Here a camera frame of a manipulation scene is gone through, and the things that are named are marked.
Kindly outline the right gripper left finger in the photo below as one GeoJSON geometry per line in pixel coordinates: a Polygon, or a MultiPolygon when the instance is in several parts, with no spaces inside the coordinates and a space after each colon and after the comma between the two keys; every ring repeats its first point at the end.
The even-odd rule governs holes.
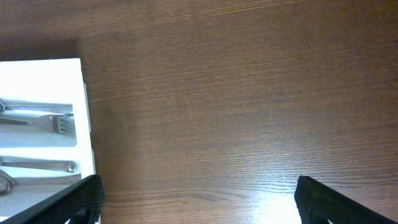
{"type": "Polygon", "coordinates": [[[99,175],[89,175],[1,224],[96,224],[106,194],[99,175]]]}

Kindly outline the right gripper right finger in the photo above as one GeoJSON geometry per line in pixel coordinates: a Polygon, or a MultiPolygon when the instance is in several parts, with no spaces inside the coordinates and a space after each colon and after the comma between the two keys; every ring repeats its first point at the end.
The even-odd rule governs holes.
{"type": "Polygon", "coordinates": [[[298,178],[294,199],[302,224],[397,224],[309,176],[298,178]]]}

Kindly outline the large metal spoon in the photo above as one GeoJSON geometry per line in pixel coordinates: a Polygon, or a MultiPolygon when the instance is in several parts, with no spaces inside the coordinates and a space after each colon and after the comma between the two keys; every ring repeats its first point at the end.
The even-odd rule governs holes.
{"type": "Polygon", "coordinates": [[[1,171],[1,196],[11,193],[15,186],[26,185],[71,185],[81,180],[81,175],[68,175],[61,177],[11,177],[1,171]]]}
{"type": "Polygon", "coordinates": [[[68,173],[74,173],[78,169],[78,166],[75,161],[43,160],[43,159],[31,159],[23,157],[2,157],[1,166],[52,170],[52,171],[68,172],[68,173]]]}

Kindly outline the white plastic cutlery tray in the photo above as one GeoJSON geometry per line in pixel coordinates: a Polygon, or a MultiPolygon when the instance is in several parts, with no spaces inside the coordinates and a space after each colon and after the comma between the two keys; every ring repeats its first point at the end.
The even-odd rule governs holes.
{"type": "MultiPolygon", "coordinates": [[[[74,173],[4,166],[1,166],[1,171],[13,178],[80,174],[81,179],[84,179],[95,174],[90,113],[80,59],[2,62],[1,98],[71,104],[73,113],[70,114],[12,110],[1,112],[1,118],[32,121],[36,117],[54,114],[72,121],[76,132],[74,136],[67,136],[46,132],[34,126],[1,124],[1,158],[75,161],[78,166],[74,173]]],[[[15,186],[10,194],[1,196],[1,220],[4,221],[71,185],[15,186]]]]}

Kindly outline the metal fork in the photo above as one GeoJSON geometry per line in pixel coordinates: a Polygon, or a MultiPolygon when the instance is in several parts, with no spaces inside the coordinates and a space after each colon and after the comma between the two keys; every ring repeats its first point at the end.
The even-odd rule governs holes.
{"type": "Polygon", "coordinates": [[[16,101],[1,98],[1,112],[21,110],[21,111],[40,111],[46,113],[70,114],[73,113],[71,104],[43,103],[35,101],[16,101]]]}
{"type": "Polygon", "coordinates": [[[72,121],[59,115],[43,115],[33,118],[32,121],[24,121],[11,118],[1,118],[1,124],[21,125],[21,126],[34,126],[43,131],[50,133],[63,134],[67,136],[74,136],[75,125],[72,121]]]}

